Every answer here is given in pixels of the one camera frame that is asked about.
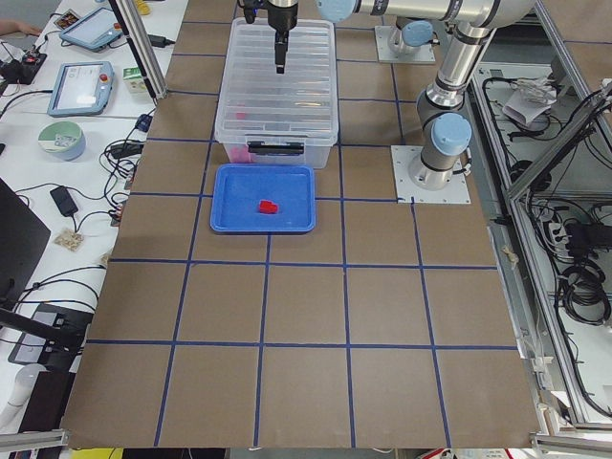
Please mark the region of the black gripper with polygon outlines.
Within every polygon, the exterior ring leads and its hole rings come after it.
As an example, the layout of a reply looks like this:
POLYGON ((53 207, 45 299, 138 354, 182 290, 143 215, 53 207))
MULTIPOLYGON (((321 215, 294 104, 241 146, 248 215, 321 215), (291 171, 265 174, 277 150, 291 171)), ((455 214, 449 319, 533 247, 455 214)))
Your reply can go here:
POLYGON ((268 12, 268 24, 276 30, 274 37, 274 64, 278 74, 285 73, 289 47, 289 31, 297 22, 297 0, 243 0, 238 2, 245 20, 253 24, 259 10, 268 12))

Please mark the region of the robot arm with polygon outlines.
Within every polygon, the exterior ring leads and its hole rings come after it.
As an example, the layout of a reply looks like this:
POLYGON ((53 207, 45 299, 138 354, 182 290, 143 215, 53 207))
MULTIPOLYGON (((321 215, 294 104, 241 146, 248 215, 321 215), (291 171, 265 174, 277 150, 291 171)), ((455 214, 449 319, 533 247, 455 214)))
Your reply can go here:
POLYGON ((435 80, 419 96, 417 110, 426 144, 408 167, 411 181, 426 190, 444 188, 459 156, 470 143, 469 122, 458 113, 464 93, 499 28, 516 23, 533 1, 318 1, 327 21, 338 23, 353 14, 385 14, 406 19, 435 19, 456 23, 435 80))

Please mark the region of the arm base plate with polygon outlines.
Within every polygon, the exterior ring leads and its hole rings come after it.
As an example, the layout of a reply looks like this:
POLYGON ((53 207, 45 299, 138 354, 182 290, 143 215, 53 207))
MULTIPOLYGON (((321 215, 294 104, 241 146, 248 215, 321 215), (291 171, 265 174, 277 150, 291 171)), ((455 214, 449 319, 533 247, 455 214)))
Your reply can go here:
POLYGON ((433 65, 435 55, 431 44, 409 46, 403 41, 402 32, 396 26, 375 27, 378 61, 381 63, 405 63, 433 65))
POLYGON ((392 145, 397 201, 402 204, 469 205, 467 177, 459 160, 453 169, 434 171, 422 163, 420 145, 392 145))

